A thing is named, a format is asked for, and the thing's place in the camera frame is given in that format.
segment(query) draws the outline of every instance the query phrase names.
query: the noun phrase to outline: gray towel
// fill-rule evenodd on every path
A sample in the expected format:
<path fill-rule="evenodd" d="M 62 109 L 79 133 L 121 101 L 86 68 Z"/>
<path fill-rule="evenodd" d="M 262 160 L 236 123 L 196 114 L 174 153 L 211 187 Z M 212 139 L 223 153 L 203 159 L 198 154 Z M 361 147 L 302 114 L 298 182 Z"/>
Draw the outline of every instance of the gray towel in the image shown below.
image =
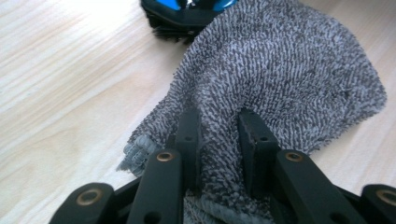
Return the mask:
<path fill-rule="evenodd" d="M 169 92 L 132 133 L 120 168 L 142 175 L 180 114 L 196 107 L 204 188 L 201 198 L 185 200 L 185 221 L 271 223 L 268 202 L 244 190 L 241 108 L 258 113 L 281 148 L 310 154 L 385 102 L 375 69 L 337 20 L 294 0 L 241 0 L 189 47 Z"/>

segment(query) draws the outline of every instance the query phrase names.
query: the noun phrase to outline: light wood surface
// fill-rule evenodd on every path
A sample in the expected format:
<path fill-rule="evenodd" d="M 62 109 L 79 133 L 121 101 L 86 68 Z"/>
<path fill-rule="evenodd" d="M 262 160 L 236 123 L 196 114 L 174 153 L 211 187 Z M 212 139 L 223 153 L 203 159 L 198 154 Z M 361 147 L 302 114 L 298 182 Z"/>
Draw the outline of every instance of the light wood surface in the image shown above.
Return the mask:
<path fill-rule="evenodd" d="M 389 97 L 313 159 L 357 194 L 396 187 L 396 1 L 304 2 L 357 36 Z M 136 0 L 0 1 L 0 223 L 48 223 L 74 189 L 134 179 L 116 172 L 123 146 L 185 49 L 154 38 Z"/>

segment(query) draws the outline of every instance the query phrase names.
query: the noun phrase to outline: screw hole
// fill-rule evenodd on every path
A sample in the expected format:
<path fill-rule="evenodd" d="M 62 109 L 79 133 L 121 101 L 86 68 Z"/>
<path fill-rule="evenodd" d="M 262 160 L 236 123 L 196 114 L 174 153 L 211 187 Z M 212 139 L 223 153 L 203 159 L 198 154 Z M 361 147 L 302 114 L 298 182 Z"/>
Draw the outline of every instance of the screw hole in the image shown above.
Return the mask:
<path fill-rule="evenodd" d="M 146 224 L 157 224 L 161 221 L 161 214 L 158 212 L 150 212 L 145 215 L 144 219 Z"/>
<path fill-rule="evenodd" d="M 337 224 L 348 224 L 349 219 L 341 213 L 331 213 L 330 219 Z"/>
<path fill-rule="evenodd" d="M 376 192 L 376 196 L 381 199 L 382 202 L 396 206 L 396 192 L 388 189 L 379 189 Z"/>
<path fill-rule="evenodd" d="M 88 189 L 80 193 L 77 197 L 77 204 L 87 206 L 98 202 L 102 198 L 103 192 L 100 189 Z"/>
<path fill-rule="evenodd" d="M 286 153 L 286 159 L 288 159 L 289 161 L 302 161 L 303 157 L 295 152 L 288 152 Z"/>
<path fill-rule="evenodd" d="M 157 156 L 158 161 L 170 161 L 173 158 L 174 158 L 174 156 L 170 152 L 163 152 L 163 153 L 158 154 L 158 156 Z"/>

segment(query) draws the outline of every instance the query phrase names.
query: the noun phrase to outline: blue plastic part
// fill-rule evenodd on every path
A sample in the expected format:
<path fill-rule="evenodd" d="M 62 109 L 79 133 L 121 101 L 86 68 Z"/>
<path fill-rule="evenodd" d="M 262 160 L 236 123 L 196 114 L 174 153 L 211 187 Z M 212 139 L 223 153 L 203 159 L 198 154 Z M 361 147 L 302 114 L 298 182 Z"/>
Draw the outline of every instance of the blue plastic part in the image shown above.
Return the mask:
<path fill-rule="evenodd" d="M 180 6 L 178 5 L 177 0 L 157 0 L 157 2 L 174 10 L 180 10 Z"/>
<path fill-rule="evenodd" d="M 213 7 L 214 11 L 222 11 L 227 7 L 231 7 L 237 0 L 219 0 Z"/>
<path fill-rule="evenodd" d="M 173 10 L 180 10 L 180 5 L 178 4 L 177 0 L 157 0 L 157 2 L 163 4 L 166 7 L 170 7 Z M 231 7 L 236 2 L 237 0 L 219 0 L 213 6 L 213 10 L 222 11 L 227 7 Z"/>

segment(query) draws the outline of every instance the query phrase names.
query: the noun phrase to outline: black plastic part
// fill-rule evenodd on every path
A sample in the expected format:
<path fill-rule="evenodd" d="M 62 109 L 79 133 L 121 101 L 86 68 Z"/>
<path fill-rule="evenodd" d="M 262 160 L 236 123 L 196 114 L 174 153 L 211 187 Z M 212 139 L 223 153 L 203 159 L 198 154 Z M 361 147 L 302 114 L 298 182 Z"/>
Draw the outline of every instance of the black plastic part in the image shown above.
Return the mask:
<path fill-rule="evenodd" d="M 179 120 L 175 149 L 183 158 L 183 192 L 201 194 L 201 122 L 195 109 L 184 112 Z"/>
<path fill-rule="evenodd" d="M 335 186 L 338 191 L 349 201 L 349 203 L 361 214 L 361 197 L 358 195 Z"/>
<path fill-rule="evenodd" d="M 278 152 L 274 172 L 297 214 L 298 223 L 366 223 L 304 153 Z"/>
<path fill-rule="evenodd" d="M 114 190 L 108 184 L 91 183 L 73 191 L 59 207 L 50 224 L 112 223 Z"/>
<path fill-rule="evenodd" d="M 262 118 L 252 110 L 240 112 L 238 132 L 247 194 L 260 199 L 271 190 L 271 168 L 280 147 Z"/>
<path fill-rule="evenodd" d="M 127 223 L 182 223 L 181 156 L 176 150 L 153 153 L 149 159 Z"/>
<path fill-rule="evenodd" d="M 297 216 L 294 210 L 279 199 L 270 196 L 270 212 L 276 224 L 295 224 L 297 223 Z"/>
<path fill-rule="evenodd" d="M 198 0 L 197 3 L 201 9 L 211 10 L 213 8 L 213 6 L 215 5 L 216 1 L 215 0 Z"/>
<path fill-rule="evenodd" d="M 396 189 L 385 185 L 364 187 L 361 213 L 369 223 L 396 223 Z"/>
<path fill-rule="evenodd" d="M 126 222 L 132 208 L 132 203 L 134 202 L 134 196 L 139 188 L 140 179 L 141 177 L 138 177 L 116 190 L 113 206 L 117 208 L 117 218 L 114 223 L 124 224 Z"/>

